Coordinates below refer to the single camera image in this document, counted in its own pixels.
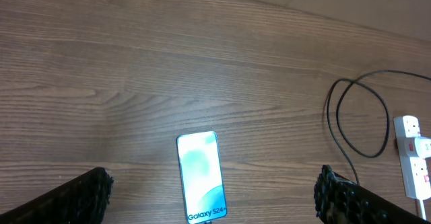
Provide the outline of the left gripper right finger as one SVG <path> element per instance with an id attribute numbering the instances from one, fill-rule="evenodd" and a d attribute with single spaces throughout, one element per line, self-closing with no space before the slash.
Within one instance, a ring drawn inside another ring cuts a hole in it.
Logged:
<path id="1" fill-rule="evenodd" d="M 314 185 L 317 217 L 324 224 L 430 224 L 323 165 Z"/>

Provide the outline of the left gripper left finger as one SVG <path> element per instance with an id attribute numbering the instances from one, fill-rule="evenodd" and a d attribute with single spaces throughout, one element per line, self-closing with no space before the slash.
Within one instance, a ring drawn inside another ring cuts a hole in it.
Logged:
<path id="1" fill-rule="evenodd" d="M 114 180 L 94 169 L 1 215 L 1 224 L 101 224 Z"/>

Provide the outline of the blue Samsung Galaxy smartphone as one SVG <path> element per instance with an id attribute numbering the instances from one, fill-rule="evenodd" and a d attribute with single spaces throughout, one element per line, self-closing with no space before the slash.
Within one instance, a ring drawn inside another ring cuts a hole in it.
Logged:
<path id="1" fill-rule="evenodd" d="M 228 209 L 217 134 L 181 135 L 176 146 L 187 223 L 211 223 L 225 217 Z"/>

